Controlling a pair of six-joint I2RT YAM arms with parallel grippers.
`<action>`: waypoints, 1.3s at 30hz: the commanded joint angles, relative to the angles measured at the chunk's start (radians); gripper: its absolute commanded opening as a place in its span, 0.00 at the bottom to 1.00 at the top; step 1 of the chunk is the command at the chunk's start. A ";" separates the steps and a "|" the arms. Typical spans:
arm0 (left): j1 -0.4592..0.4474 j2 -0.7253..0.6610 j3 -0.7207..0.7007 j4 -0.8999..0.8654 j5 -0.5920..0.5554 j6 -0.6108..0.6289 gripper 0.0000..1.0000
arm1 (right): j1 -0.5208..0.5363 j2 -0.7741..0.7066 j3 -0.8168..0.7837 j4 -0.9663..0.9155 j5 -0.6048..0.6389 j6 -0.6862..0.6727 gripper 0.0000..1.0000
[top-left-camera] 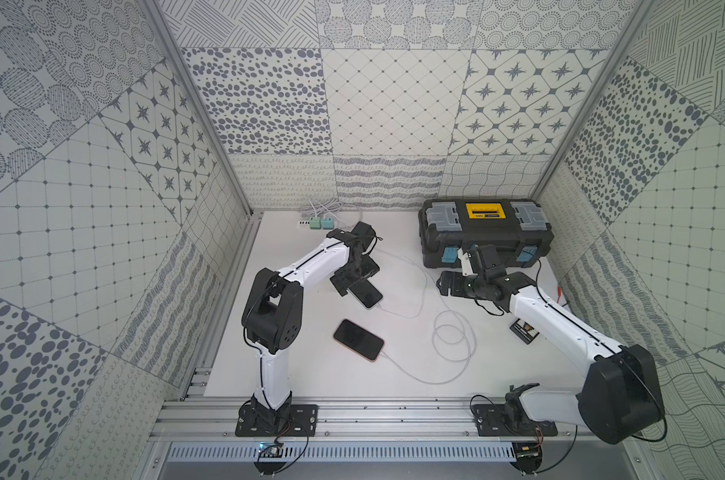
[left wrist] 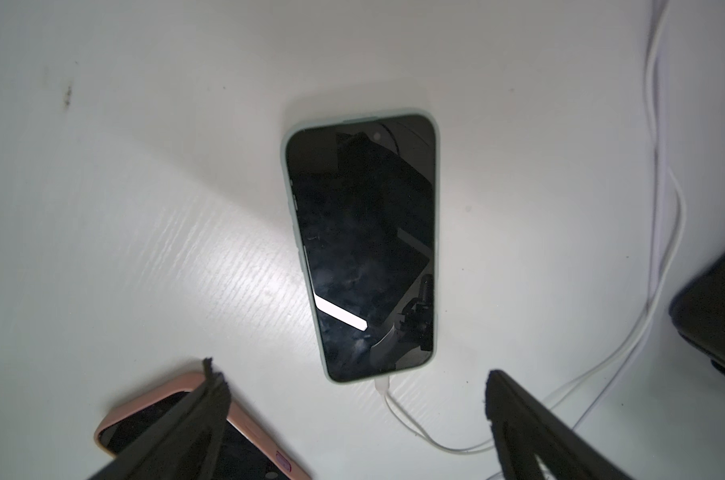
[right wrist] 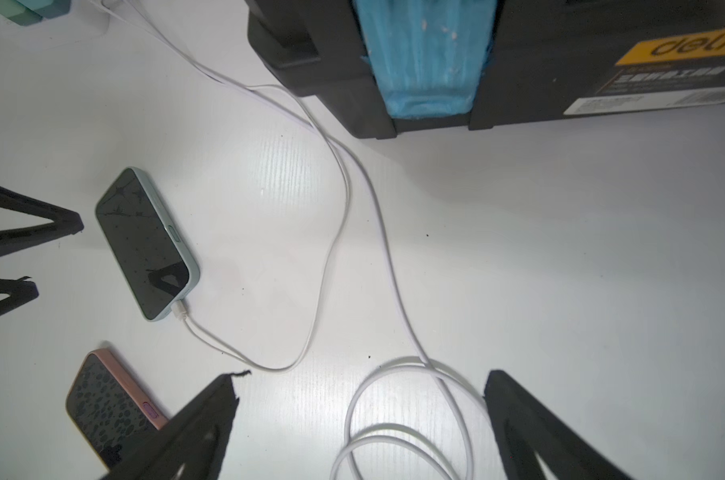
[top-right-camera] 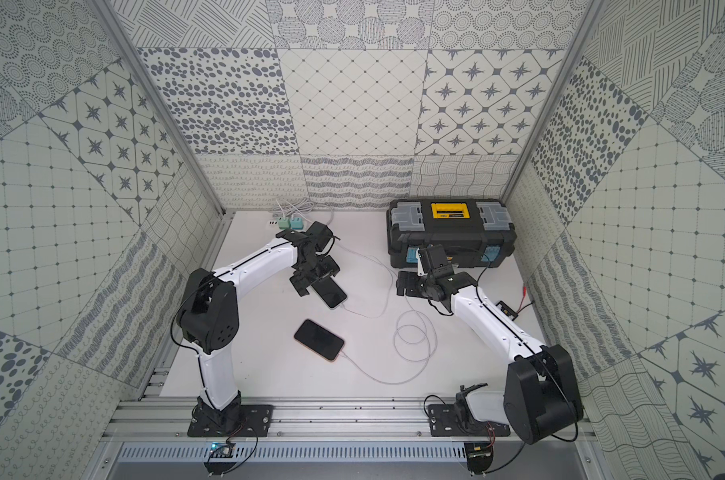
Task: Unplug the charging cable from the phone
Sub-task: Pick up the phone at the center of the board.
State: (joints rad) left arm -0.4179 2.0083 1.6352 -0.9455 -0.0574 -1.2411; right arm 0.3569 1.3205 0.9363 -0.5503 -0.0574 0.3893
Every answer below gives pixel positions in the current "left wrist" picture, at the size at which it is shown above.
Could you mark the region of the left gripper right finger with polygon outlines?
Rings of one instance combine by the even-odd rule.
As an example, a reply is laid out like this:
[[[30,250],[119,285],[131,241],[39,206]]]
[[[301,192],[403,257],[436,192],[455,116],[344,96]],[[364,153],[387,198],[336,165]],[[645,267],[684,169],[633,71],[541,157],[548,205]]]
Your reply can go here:
[[[502,370],[489,373],[486,416],[506,479],[630,479]]]

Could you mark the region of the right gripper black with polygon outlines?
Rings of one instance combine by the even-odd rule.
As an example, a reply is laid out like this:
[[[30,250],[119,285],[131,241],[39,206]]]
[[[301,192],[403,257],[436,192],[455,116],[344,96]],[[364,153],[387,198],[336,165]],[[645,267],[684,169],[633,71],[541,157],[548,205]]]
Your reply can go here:
[[[725,376],[725,253],[675,296],[669,314],[678,334]]]

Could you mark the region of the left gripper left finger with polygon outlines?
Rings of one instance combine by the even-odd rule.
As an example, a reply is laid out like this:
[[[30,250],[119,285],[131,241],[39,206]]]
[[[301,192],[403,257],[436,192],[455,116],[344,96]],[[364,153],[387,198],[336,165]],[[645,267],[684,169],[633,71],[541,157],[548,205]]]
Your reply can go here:
[[[92,477],[210,479],[232,403],[224,374],[202,360],[204,381]]]

